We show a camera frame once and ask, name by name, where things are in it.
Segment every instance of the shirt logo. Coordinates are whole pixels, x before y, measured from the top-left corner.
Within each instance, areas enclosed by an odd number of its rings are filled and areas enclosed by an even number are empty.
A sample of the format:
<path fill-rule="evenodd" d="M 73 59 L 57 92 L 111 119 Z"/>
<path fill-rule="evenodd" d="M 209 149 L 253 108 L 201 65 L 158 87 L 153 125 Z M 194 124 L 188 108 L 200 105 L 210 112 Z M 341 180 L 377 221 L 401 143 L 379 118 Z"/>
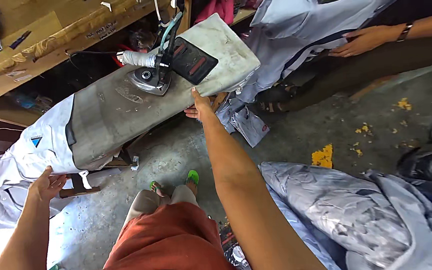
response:
<path fill-rule="evenodd" d="M 37 137 L 31 138 L 31 141 L 34 144 L 34 147 L 38 148 L 39 142 L 41 141 L 42 138 L 43 138 L 43 136 L 37 136 Z"/>

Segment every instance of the blue hose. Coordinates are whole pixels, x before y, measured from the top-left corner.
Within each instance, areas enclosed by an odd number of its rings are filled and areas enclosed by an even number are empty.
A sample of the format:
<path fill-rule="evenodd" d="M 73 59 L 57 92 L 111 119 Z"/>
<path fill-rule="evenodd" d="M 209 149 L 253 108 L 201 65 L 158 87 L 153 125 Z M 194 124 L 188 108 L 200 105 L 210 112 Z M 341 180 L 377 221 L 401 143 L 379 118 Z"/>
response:
<path fill-rule="evenodd" d="M 171 28 L 173 28 L 173 26 L 176 24 L 176 22 L 181 18 L 182 15 L 183 15 L 183 12 L 181 12 L 181 11 L 178 12 L 176 14 L 176 17 L 174 17 L 174 19 L 167 26 L 166 30 L 164 31 L 163 38 L 161 39 L 161 45 L 159 46 L 159 53 L 163 52 L 163 46 L 164 46 L 164 42 L 166 41 L 166 36 L 171 31 Z"/>

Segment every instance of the wristwatch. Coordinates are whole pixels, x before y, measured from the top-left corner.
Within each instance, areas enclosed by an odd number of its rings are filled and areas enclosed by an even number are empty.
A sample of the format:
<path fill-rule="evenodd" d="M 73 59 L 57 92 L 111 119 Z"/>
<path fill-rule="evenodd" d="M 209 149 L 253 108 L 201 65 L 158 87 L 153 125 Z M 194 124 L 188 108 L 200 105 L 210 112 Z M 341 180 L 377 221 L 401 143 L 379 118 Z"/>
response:
<path fill-rule="evenodd" d="M 401 34 L 399 35 L 396 42 L 401 42 L 406 39 L 406 36 L 408 36 L 409 31 L 413 27 L 413 24 L 414 21 L 409 21 L 408 23 L 406 23 L 406 27 L 404 28 L 403 32 L 401 32 Z"/>

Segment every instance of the ironing board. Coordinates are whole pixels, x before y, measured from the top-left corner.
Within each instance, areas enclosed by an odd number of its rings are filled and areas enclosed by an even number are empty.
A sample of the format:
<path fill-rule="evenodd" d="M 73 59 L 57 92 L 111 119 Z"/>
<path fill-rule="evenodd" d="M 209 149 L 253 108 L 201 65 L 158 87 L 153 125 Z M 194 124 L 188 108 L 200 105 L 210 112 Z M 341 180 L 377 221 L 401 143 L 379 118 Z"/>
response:
<path fill-rule="evenodd" d="M 196 86 L 203 96 L 242 89 L 260 65 L 253 52 L 217 14 L 179 36 L 219 60 Z M 101 168 L 125 142 L 194 103 L 193 85 L 174 72 L 164 96 L 139 90 L 126 77 L 136 68 L 126 65 L 75 94 L 69 122 L 73 142 L 69 144 L 78 169 Z"/>

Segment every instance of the woman's hand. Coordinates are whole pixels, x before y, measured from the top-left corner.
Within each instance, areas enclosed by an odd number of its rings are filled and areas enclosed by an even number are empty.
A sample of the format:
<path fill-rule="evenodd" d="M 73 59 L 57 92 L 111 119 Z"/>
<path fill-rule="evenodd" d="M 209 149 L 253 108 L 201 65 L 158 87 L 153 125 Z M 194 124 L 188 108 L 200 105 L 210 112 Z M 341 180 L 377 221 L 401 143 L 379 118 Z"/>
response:
<path fill-rule="evenodd" d="M 187 117 L 197 118 L 203 122 L 208 115 L 214 115 L 213 108 L 211 108 L 211 103 L 207 96 L 202 97 L 195 87 L 191 88 L 191 95 L 194 98 L 194 105 L 184 110 Z"/>
<path fill-rule="evenodd" d="M 345 38 L 357 38 L 343 46 L 332 49 L 329 55 L 350 57 L 371 51 L 386 42 L 396 41 L 402 30 L 399 25 L 397 27 L 379 25 L 344 34 Z"/>
<path fill-rule="evenodd" d="M 52 172 L 53 168 L 47 166 L 41 176 L 29 186 L 29 198 L 49 202 L 63 189 L 67 180 L 66 175 L 50 176 Z"/>

